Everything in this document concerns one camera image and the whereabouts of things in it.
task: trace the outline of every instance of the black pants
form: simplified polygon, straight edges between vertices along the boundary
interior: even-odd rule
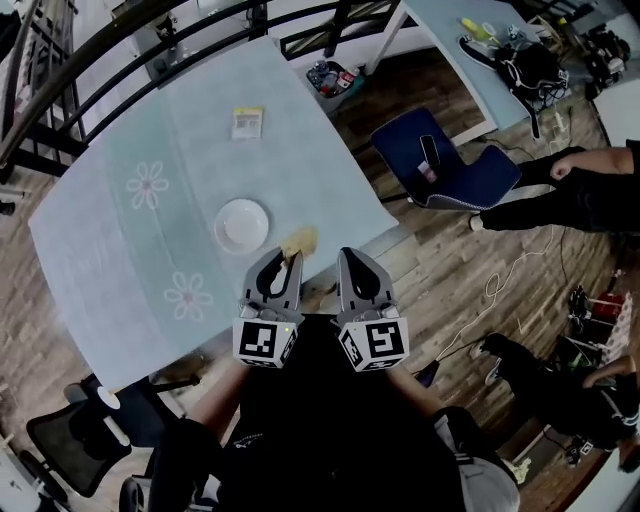
[[[587,171],[575,169],[560,181],[551,177],[551,168],[555,162],[571,153],[581,151],[585,151],[584,148],[571,147],[555,155],[520,164],[522,178],[515,188],[553,185],[556,190],[531,199],[502,204],[482,212],[480,218],[484,227],[503,231],[555,224],[590,231],[588,216],[578,200],[581,178]]]
[[[502,359],[498,374],[534,416],[561,434],[578,433],[571,404],[581,387],[580,379],[548,370],[529,350],[501,334],[490,335],[482,348]]]

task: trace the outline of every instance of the small package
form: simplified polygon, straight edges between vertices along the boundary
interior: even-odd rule
[[[261,107],[234,108],[231,139],[259,139],[262,134],[263,115],[264,109]]]

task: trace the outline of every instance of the shoe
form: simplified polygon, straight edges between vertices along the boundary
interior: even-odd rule
[[[492,384],[495,384],[498,381],[498,379],[500,378],[499,371],[500,371],[501,362],[502,362],[502,359],[498,358],[498,360],[496,361],[496,364],[493,366],[491,371],[487,374],[487,376],[484,379],[485,386],[491,386]]]
[[[471,228],[471,231],[484,230],[484,224],[482,223],[482,217],[480,217],[480,214],[471,216],[469,219],[469,227]]]
[[[16,211],[16,203],[3,203],[0,201],[0,215],[13,215]]]
[[[482,348],[483,344],[484,344],[484,339],[482,341],[479,341],[475,345],[472,345],[471,348],[469,349],[469,357],[473,361],[475,361],[476,359],[480,359],[480,356],[484,354],[484,349]]]

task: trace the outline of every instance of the bottle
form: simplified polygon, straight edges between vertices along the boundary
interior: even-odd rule
[[[332,96],[332,91],[334,86],[338,81],[338,72],[337,71],[329,71],[327,76],[324,77],[322,81],[322,86],[320,87],[320,94],[322,94],[325,98],[329,98]]]
[[[340,75],[340,78],[338,78],[338,81],[336,82],[338,94],[346,91],[349,87],[351,87],[351,84],[353,84],[353,81],[359,74],[360,70],[358,68],[343,71]]]

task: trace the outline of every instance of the cable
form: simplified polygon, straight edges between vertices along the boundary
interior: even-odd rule
[[[449,349],[451,347],[453,347],[456,343],[456,341],[458,341],[458,338],[460,337],[460,335],[469,327],[472,327],[473,325],[475,325],[478,320],[480,320],[484,315],[486,315],[489,311],[491,311],[491,309],[493,309],[493,306],[496,305],[496,300],[498,299],[498,294],[504,290],[505,286],[507,286],[507,283],[509,283],[509,279],[511,279],[511,275],[513,274],[513,269],[516,266],[516,263],[518,263],[519,261],[525,259],[527,256],[543,256],[544,254],[546,254],[546,252],[549,250],[549,247],[551,247],[551,244],[553,243],[553,226],[551,226],[551,238],[549,239],[549,241],[547,242],[547,245],[545,246],[544,250],[542,252],[527,252],[525,254],[523,254],[522,256],[520,256],[518,259],[516,259],[512,264],[511,264],[511,269],[509,270],[509,274],[507,275],[507,278],[505,279],[504,283],[502,284],[502,286],[500,286],[500,274],[498,272],[495,272],[494,274],[491,275],[491,277],[489,277],[489,280],[487,281],[487,284],[485,284],[484,286],[484,294],[486,297],[493,299],[491,304],[489,304],[489,306],[482,311],[478,316],[476,316],[476,318],[472,321],[469,322],[467,325],[465,325],[462,329],[460,329],[458,331],[458,334],[455,335],[455,337],[453,338],[453,341],[451,343],[449,343],[449,345],[447,345],[444,350],[442,350],[442,352],[440,352],[440,354],[438,354],[438,357],[436,357],[436,361],[440,361],[441,359],[443,359],[444,354],[446,354]],[[491,281],[495,278],[496,280],[496,287],[494,289],[493,292],[489,291],[489,285],[491,284]]]
[[[471,343],[467,343],[466,345],[462,345],[461,347],[458,347],[457,349],[455,349],[450,354],[447,354],[446,356],[444,356],[442,359],[440,359],[440,361],[444,361],[447,357],[451,357],[452,355],[457,354],[458,352],[460,352],[461,350],[464,350],[465,348],[469,348],[472,345],[477,345],[478,343],[480,343],[483,340],[484,340],[484,337],[480,338],[479,340],[472,341]]]

